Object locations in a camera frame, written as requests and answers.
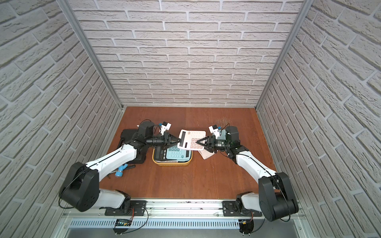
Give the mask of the white calculator front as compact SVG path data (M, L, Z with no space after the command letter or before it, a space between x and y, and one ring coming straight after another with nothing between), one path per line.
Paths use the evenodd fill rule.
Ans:
M202 151L204 147L197 144L197 141L205 137L205 131L181 130L179 135L181 141L177 144L177 147L187 151Z

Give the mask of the grey blue calculator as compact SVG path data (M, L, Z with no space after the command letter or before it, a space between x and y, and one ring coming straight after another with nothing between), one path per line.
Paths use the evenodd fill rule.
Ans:
M185 163L191 159L192 153L189 150L179 149L177 147L171 147L167 149L166 159L170 161L176 161Z

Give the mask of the white calculator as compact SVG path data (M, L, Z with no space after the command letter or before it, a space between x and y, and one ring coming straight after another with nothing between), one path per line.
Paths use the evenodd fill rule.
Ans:
M179 135L181 141L177 144L177 147L187 151L202 151L204 147L197 144L197 141L205 137L205 131L181 130Z
M211 156L215 155L215 153L213 153L213 152L208 152L208 151L206 151L205 149L202 150L202 151L199 151L199 153L200 153L201 157L202 157L204 160L206 160L206 159L210 158Z

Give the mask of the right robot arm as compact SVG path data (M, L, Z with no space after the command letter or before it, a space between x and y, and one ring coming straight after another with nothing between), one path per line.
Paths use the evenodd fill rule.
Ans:
M242 215L261 212L274 221L299 212L299 205L289 176L276 172L260 162L237 137L217 139L208 136L195 142L210 153L225 152L227 157L243 168L258 183L258 193L246 192L236 198L234 210Z

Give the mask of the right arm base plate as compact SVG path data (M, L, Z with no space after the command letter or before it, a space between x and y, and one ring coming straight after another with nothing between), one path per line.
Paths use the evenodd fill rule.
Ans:
M249 210L243 207L240 202L224 200L222 201L222 211L224 217L261 217L263 214L257 210Z

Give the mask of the yellow storage box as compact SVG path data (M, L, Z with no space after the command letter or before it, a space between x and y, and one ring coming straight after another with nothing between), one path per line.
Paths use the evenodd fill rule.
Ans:
M170 160L167 160L167 159L166 159L166 161L164 163L158 163L158 162L155 162L153 159L152 160L153 160L154 163L156 163L159 166L186 166L186 165L188 165L191 162L192 156L191 156L191 159L189 161L185 162L185 163L180 163L180 162L176 162L176 161L170 161Z

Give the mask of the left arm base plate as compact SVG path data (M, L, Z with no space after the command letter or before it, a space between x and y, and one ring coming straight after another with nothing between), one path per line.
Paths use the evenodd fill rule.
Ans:
M146 200L128 200L120 208L106 208L105 216L138 216L145 215Z

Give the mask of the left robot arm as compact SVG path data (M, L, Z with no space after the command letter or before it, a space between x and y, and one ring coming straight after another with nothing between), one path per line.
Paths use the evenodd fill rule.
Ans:
M99 183L114 169L134 160L143 148L161 147L163 149L176 146L182 140L168 132L158 136L134 137L117 150L97 159L74 163L59 190L59 202L64 201L80 212L91 208L119 209L124 206L128 195L107 189L101 189Z

